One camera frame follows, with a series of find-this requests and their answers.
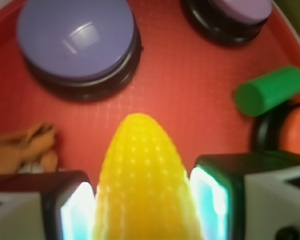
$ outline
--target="yellow corn cob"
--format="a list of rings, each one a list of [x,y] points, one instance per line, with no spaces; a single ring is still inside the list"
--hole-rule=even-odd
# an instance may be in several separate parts
[[[128,115],[107,150],[93,239],[202,239],[187,172],[165,131]]]

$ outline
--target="purple lid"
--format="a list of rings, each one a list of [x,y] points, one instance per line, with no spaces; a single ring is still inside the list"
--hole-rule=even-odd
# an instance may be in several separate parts
[[[125,0],[28,0],[17,40],[38,68],[84,82],[118,67],[128,54],[134,25]]]
[[[230,18],[248,25],[267,19],[272,11],[271,0],[212,0],[212,2]]]

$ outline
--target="black rim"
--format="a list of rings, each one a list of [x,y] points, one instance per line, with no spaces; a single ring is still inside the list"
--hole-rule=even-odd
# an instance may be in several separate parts
[[[244,24],[221,12],[211,0],[181,0],[184,14],[197,31],[223,44],[242,44],[254,39],[267,19]]]
[[[300,107],[300,103],[284,102],[255,119],[252,139],[252,151],[279,150],[281,128],[288,115]]]
[[[25,63],[34,78],[58,97],[75,101],[92,101],[109,97],[126,86],[138,67],[141,52],[141,36],[136,23],[134,23],[133,37],[126,58],[111,73],[97,79],[86,82],[69,82],[66,78],[39,69],[27,58],[25,58]]]

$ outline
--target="green cylinder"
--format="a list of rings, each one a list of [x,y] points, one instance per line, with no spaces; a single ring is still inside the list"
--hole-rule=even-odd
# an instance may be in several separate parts
[[[286,66],[240,85],[234,93],[238,109],[259,116],[300,92],[300,69]]]

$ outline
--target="red tray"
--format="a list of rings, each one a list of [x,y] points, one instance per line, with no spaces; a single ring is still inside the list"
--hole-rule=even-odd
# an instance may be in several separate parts
[[[279,67],[300,67],[300,46],[275,8],[252,42],[222,47],[194,31],[177,0],[128,0],[144,46],[132,82],[102,101],[70,102],[26,69],[15,36],[24,2],[0,11],[0,134],[55,124],[60,167],[84,170],[94,187],[113,134],[134,112],[163,126],[188,171],[201,154],[249,151],[254,119],[236,110],[234,89]],[[294,99],[300,102],[300,94]]]

